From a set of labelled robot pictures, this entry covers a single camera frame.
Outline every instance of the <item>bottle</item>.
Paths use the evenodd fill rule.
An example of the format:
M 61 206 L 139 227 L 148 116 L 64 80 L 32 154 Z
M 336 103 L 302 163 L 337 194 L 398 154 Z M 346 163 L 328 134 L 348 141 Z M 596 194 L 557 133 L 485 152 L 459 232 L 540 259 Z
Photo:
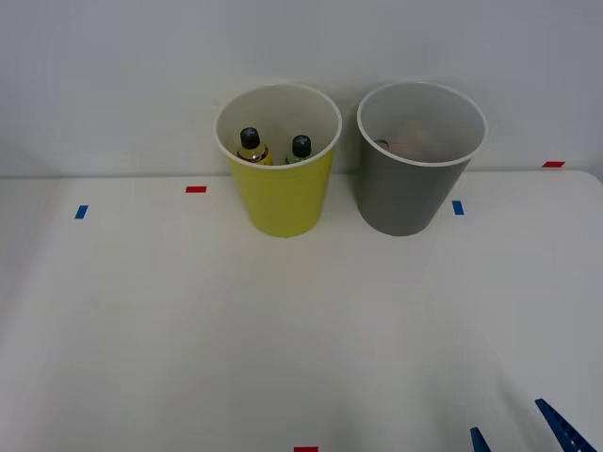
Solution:
M 272 165 L 272 154 L 268 146 L 260 141 L 260 135 L 253 127 L 245 127 L 241 130 L 241 147 L 236 156 L 246 162 L 257 165 Z
M 310 157 L 312 141 L 306 135 L 297 135 L 291 143 L 291 152 L 285 158 L 285 164 L 299 163 Z

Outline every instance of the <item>white wall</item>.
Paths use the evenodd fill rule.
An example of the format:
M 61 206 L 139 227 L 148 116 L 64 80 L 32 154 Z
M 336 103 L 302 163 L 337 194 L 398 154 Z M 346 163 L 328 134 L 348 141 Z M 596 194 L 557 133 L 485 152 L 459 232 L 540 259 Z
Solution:
M 436 79 L 494 126 L 473 168 L 603 160 L 598 0 L 3 0 L 0 175 L 227 171 L 211 123 L 298 80 L 345 117 L 370 87 Z M 335 168 L 354 164 L 347 147 Z

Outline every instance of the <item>gray cup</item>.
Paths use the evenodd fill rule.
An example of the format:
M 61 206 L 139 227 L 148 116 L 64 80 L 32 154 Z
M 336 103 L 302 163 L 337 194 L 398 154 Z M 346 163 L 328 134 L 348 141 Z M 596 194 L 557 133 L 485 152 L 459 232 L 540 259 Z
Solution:
M 370 226 L 395 236 L 427 227 L 488 131 L 473 101 L 424 82 L 372 90 L 357 120 L 358 208 Z

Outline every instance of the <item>table surface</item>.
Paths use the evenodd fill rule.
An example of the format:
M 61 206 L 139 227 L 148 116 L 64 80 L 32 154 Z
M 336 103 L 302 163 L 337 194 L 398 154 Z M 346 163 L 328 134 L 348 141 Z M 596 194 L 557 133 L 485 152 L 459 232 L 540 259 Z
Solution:
M 466 173 L 411 237 L 334 176 L 289 239 L 229 177 L 2 180 L 1 449 L 548 452 L 540 397 L 603 448 L 602 233 L 579 171 Z

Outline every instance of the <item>bottle cap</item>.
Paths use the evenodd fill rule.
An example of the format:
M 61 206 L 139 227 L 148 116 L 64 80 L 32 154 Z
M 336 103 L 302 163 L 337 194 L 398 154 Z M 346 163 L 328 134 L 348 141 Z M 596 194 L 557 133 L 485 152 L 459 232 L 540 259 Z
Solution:
M 260 134 L 253 127 L 241 130 L 241 146 L 245 149 L 255 149 L 260 145 Z
M 293 138 L 293 144 L 291 145 L 291 151 L 293 155 L 299 158 L 305 158 L 312 153 L 312 141 L 310 137 L 306 135 L 297 135 Z

